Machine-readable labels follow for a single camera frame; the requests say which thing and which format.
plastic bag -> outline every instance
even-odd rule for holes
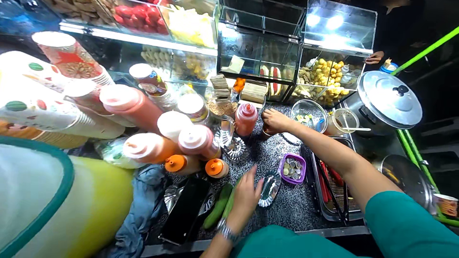
[[[106,162],[121,168],[140,168],[145,163],[139,163],[123,154],[123,144],[128,137],[114,140],[101,140],[94,144],[95,151]]]

cucumber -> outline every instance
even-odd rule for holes
[[[220,219],[223,210],[226,207],[226,203],[228,202],[228,199],[232,193],[232,190],[233,186],[229,183],[226,183],[223,186],[213,211],[209,214],[209,216],[207,216],[207,218],[204,220],[204,223],[202,224],[203,229],[210,229]]]
[[[223,211],[222,218],[226,219],[228,215],[230,214],[231,209],[233,208],[233,203],[234,203],[234,192],[236,191],[236,186],[241,180],[242,176],[236,181],[236,184],[234,185],[233,191],[231,192],[231,195],[229,196],[228,202],[226,203],[225,210]]]

spoon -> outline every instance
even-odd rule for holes
[[[344,130],[352,130],[352,131],[371,131],[370,128],[353,128],[353,127],[342,127]]]

teal shirt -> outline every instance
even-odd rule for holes
[[[459,236],[436,221],[406,194],[386,191],[373,196],[365,209],[367,226],[386,258],[459,257]],[[356,257],[315,234],[297,235],[271,225],[239,243],[232,257]]]

steel pot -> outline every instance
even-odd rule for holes
[[[381,71],[364,72],[357,81],[357,92],[344,102],[357,114],[360,126],[371,129],[357,132],[363,136],[410,129],[422,118],[421,104],[413,91],[397,77]]]
[[[391,154],[376,159],[372,165],[430,214],[436,214],[433,204],[435,188],[414,163],[403,156]]]

